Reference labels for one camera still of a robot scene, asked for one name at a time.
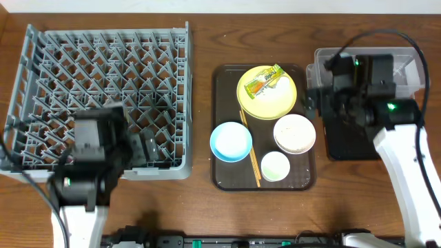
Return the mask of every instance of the blue bowl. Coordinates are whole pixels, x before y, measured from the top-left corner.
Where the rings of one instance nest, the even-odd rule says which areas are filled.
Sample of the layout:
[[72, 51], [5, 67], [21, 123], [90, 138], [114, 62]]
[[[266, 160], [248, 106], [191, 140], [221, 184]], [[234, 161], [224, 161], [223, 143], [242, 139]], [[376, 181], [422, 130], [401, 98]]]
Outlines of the blue bowl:
[[209, 138], [213, 154], [227, 163], [243, 160], [251, 151], [253, 138], [248, 129], [235, 122], [217, 126]]

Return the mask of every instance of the dish rack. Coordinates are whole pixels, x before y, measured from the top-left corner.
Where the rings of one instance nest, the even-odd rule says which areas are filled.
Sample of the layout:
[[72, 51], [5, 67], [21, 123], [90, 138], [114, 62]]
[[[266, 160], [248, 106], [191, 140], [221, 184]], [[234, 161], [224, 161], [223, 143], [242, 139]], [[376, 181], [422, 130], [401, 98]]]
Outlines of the dish rack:
[[[3, 135], [12, 156], [46, 182], [75, 140], [77, 110], [121, 101], [129, 129], [154, 132], [159, 159], [128, 180], [187, 178], [192, 171], [192, 34], [185, 28], [40, 32], [28, 26]], [[0, 174], [22, 180], [4, 160]]]

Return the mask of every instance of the food wrapper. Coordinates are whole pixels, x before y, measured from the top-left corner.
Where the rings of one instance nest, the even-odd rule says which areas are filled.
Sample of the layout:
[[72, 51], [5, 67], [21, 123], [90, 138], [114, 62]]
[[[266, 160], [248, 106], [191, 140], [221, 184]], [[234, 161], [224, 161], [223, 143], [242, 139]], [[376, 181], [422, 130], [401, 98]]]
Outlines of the food wrapper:
[[254, 99], [265, 87], [274, 87], [275, 85], [271, 84], [271, 82], [282, 74], [282, 68], [278, 64], [275, 64], [268, 69], [262, 70], [252, 81], [246, 83], [245, 91], [251, 99]]

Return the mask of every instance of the yellow plate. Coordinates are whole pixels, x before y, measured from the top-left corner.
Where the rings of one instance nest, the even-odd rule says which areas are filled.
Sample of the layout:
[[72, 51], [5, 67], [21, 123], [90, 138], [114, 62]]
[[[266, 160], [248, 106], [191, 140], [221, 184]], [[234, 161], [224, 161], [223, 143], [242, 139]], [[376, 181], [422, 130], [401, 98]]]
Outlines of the yellow plate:
[[262, 65], [248, 70], [240, 78], [236, 90], [240, 106], [246, 111], [246, 113], [261, 120], [274, 120], [288, 114], [297, 99], [296, 85], [287, 73], [282, 74], [277, 80], [286, 76], [289, 79], [288, 84], [277, 84], [276, 89], [265, 89], [254, 99], [251, 99], [248, 96], [244, 85], [253, 80], [260, 71], [270, 67], [271, 66], [269, 65]]

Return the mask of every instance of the white bowl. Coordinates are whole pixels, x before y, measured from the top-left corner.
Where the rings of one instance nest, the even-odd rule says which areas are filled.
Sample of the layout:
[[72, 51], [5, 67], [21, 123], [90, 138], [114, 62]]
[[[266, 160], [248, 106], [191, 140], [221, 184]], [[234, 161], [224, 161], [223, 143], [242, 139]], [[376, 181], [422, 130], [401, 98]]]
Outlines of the white bowl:
[[288, 154], [308, 152], [316, 142], [316, 129], [306, 117], [288, 114], [274, 126], [274, 140]]
[[262, 176], [268, 182], [283, 180], [289, 174], [289, 160], [281, 152], [269, 152], [260, 162]]

